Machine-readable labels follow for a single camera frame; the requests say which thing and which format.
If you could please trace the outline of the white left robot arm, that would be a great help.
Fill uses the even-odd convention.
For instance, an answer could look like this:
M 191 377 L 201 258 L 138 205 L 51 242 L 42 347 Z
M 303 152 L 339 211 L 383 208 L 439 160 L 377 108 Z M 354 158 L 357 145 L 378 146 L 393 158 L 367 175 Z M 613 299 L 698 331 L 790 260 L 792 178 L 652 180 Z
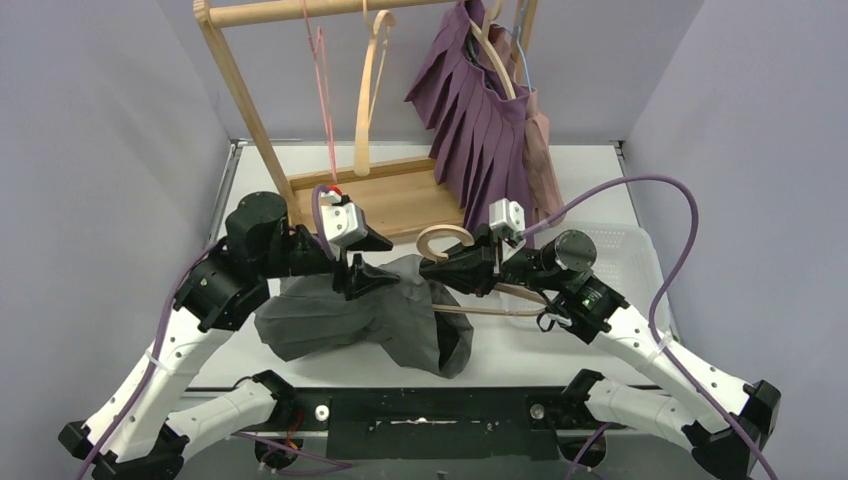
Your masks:
M 290 221 L 282 196 L 245 196 L 225 221 L 223 238 L 172 287 L 156 334 L 119 389 L 85 420 L 59 434 L 95 479 L 173 479 L 187 460 L 244 428 L 281 427 L 297 418 L 294 387 L 271 370 L 250 376 L 199 406 L 175 406 L 211 356 L 270 297 L 273 279 L 327 274 L 345 299 L 396 282 L 367 264 L 366 252 L 392 242 L 334 186 L 313 194 L 315 228 Z

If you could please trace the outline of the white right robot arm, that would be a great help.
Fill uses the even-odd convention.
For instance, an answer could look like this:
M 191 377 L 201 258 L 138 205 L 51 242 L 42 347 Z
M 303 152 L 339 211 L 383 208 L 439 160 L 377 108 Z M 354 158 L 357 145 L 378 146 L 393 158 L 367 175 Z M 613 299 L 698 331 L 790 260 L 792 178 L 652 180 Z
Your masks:
M 715 478 L 750 477 L 773 433 L 779 390 L 722 371 L 660 330 L 594 274 L 597 249 L 587 234 L 569 229 L 534 249 L 487 227 L 447 225 L 422 231 L 416 246 L 424 278 L 476 296 L 529 291 L 555 326 L 655 385 L 642 390 L 583 369 L 561 395 L 568 422 L 626 426 L 682 448 Z

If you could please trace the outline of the grey green skirt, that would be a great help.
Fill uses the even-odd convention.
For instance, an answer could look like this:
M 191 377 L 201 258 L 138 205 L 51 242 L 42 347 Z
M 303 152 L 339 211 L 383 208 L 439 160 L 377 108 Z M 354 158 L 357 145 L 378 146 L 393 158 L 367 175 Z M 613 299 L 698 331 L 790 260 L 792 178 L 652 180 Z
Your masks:
M 378 344 L 401 367 L 454 378 L 469 362 L 474 328 L 464 313 L 433 309 L 459 302 L 445 286 L 418 273 L 421 260 L 409 254 L 382 264 L 399 282 L 353 300 L 332 290 L 330 274 L 284 279 L 280 293 L 255 311 L 259 338 L 284 361 Z

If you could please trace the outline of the pink pleated skirt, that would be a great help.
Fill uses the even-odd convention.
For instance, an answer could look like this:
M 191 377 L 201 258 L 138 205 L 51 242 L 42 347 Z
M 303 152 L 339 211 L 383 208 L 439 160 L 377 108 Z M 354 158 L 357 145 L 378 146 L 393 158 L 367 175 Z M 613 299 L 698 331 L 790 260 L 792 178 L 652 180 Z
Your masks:
M 509 99 L 499 78 L 494 84 L 490 100 L 501 138 L 490 162 L 484 209 L 506 198 L 522 205 L 526 223 L 536 223 L 564 206 L 549 150 L 550 122 L 539 109 L 536 89 L 514 83 L 516 97 Z

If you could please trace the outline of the blue wire hanger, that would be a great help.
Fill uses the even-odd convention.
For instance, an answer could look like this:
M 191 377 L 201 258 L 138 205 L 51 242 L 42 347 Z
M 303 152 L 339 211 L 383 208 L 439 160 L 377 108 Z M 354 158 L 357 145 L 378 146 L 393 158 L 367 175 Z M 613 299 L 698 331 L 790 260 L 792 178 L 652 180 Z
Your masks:
M 532 80 L 527 65 L 525 46 L 528 42 L 529 33 L 532 30 L 532 14 L 535 12 L 535 1 L 519 1 L 517 3 L 517 13 L 515 16 L 514 28 L 509 33 L 510 40 L 510 59 L 514 66 L 507 65 L 507 50 L 506 50 L 506 35 L 505 27 L 497 25 L 495 20 L 498 18 L 503 7 L 503 1 L 496 1 L 493 7 L 489 10 L 491 20 L 491 31 L 487 34 L 487 39 L 493 41 L 496 59 L 491 61 L 495 73 L 498 75 L 500 84 L 503 88 L 506 99 L 515 99 L 514 74 L 521 67 L 524 73 L 526 89 L 529 92 L 533 91 Z

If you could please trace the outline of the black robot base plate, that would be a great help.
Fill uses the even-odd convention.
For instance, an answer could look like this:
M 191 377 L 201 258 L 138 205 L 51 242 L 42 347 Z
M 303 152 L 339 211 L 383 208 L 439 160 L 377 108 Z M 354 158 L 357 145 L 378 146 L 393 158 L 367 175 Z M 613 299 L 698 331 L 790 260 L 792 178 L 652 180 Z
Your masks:
M 599 425 L 564 387 L 300 387 L 254 429 L 323 439 L 338 460 L 547 461 Z

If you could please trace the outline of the purple skirt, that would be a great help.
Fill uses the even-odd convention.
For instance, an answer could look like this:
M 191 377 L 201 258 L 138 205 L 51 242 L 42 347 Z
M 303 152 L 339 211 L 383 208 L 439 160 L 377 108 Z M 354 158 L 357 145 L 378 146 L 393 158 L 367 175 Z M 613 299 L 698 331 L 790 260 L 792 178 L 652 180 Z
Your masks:
M 529 210 L 532 197 L 523 165 L 530 92 L 513 87 L 508 98 L 471 32 L 484 19 L 480 1 L 458 1 L 440 29 L 406 99 L 433 131 L 434 178 L 446 185 L 474 230 L 489 221 L 491 203 L 506 198 Z

